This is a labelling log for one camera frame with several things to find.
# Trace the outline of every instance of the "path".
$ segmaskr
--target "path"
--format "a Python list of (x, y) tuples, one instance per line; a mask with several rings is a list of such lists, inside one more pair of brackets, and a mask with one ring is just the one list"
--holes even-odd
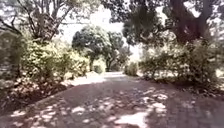
[(107, 73), (100, 83), (73, 87), (0, 117), (0, 128), (16, 127), (224, 128), (224, 102)]

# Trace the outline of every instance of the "sunlight patch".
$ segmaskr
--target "sunlight patch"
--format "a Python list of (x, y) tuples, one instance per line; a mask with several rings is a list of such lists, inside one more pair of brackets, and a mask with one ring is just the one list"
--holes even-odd
[(15, 112), (13, 112), (13, 114), (11, 115), (11, 117), (23, 116), (25, 114), (26, 114), (25, 111), (15, 111)]
[(77, 112), (84, 112), (85, 108), (83, 107), (76, 107), (72, 109), (72, 113), (77, 113)]
[(134, 115), (121, 116), (120, 119), (115, 121), (115, 124), (130, 124), (137, 125), (139, 128), (147, 128), (145, 118), (148, 115), (146, 112), (139, 112)]

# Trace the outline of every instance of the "tree branch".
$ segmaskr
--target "tree branch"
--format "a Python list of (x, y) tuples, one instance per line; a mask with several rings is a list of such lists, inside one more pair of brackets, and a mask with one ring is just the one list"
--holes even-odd
[(31, 17), (31, 15), (30, 15), (30, 11), (21, 3), (21, 1), (20, 0), (17, 0), (17, 2), (20, 4), (20, 6), (22, 6), (22, 8), (27, 12), (27, 14), (28, 14), (28, 19), (29, 19), (29, 25), (30, 25), (30, 28), (31, 28), (31, 30), (33, 31), (33, 34), (35, 34), (36, 33), (36, 29), (35, 29), (35, 24), (34, 24), (34, 22), (33, 22), (33, 19), (32, 19), (32, 17)]
[(11, 25), (5, 23), (4, 20), (1, 17), (0, 17), (0, 23), (2, 23), (2, 25), (6, 27), (6, 28), (1, 27), (0, 29), (9, 30), (9, 31), (11, 31), (13, 33), (16, 33), (18, 35), (22, 35), (22, 33), (18, 29), (16, 29), (14, 26), (11, 26)]

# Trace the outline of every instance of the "dappled sunlight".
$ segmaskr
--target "dappled sunlight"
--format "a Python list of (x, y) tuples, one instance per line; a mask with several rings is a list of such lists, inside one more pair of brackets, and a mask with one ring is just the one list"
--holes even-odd
[(207, 121), (214, 115), (215, 107), (208, 108), (202, 104), (205, 101), (198, 103), (191, 95), (166, 85), (149, 86), (141, 80), (137, 84), (135, 78), (128, 78), (125, 86), (116, 86), (119, 78), (72, 88), (29, 109), (15, 111), (4, 123), (24, 128), (163, 128), (188, 126), (187, 120), (198, 121), (197, 117), (205, 115), (203, 120)]
[(120, 119), (115, 121), (115, 124), (131, 124), (136, 125), (139, 128), (147, 128), (147, 124), (145, 123), (145, 118), (148, 115), (146, 112), (138, 112), (133, 115), (124, 115), (121, 116)]
[(101, 76), (92, 76), (92, 77), (80, 77), (75, 80), (66, 80), (62, 82), (64, 86), (79, 86), (79, 85), (87, 85), (87, 84), (96, 84), (103, 83), (106, 79)]
[(11, 115), (11, 117), (19, 117), (19, 116), (23, 116), (25, 114), (26, 114), (25, 111), (19, 111), (19, 110), (17, 110), (15, 112), (13, 112), (13, 114)]

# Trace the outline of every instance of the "vegetation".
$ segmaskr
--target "vegetation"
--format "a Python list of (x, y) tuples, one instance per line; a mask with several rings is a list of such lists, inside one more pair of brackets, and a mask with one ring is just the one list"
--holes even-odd
[(124, 68), (124, 73), (129, 76), (138, 76), (138, 64), (131, 62), (129, 65), (126, 65)]
[[(54, 40), (70, 24), (66, 20), (87, 21), (101, 4), (110, 9), (111, 22), (124, 24), (122, 33), (88, 24), (71, 45)], [(101, 74), (124, 67), (130, 76), (140, 70), (147, 79), (212, 88), (224, 62), (223, 9), (221, 0), (1, 0), (0, 78), (13, 86), (0, 90), (0, 104), (21, 95), (47, 97), (64, 89), (61, 81), (89, 70)], [(139, 63), (128, 62), (134, 45), (143, 46)], [(106, 68), (94, 65), (97, 60)]]
[(46, 43), (63, 31), (59, 27), (66, 19), (86, 19), (98, 5), (97, 0), (1, 0), (0, 30), (19, 35), (29, 31), (33, 39)]
[(51, 42), (41, 46), (27, 41), (26, 51), (21, 61), (23, 74), (30, 78), (64, 78), (66, 73), (73, 77), (85, 75), (88, 60), (69, 46)]
[(130, 56), (122, 38), (120, 33), (106, 32), (99, 26), (86, 26), (74, 35), (72, 47), (89, 58), (91, 71), (94, 60), (100, 57), (105, 59), (106, 71), (113, 70), (113, 66), (119, 70)]
[[(222, 65), (218, 57), (222, 56), (222, 50), (217, 45), (222, 41), (217, 33), (222, 30), (212, 34), (217, 24), (208, 21), (222, 20), (223, 6), (219, 0), (102, 0), (102, 3), (112, 11), (112, 22), (124, 23), (127, 43), (143, 44), (139, 65), (144, 76), (194, 83), (190, 85), (216, 85), (215, 71)], [(190, 8), (196, 9), (198, 16)]]

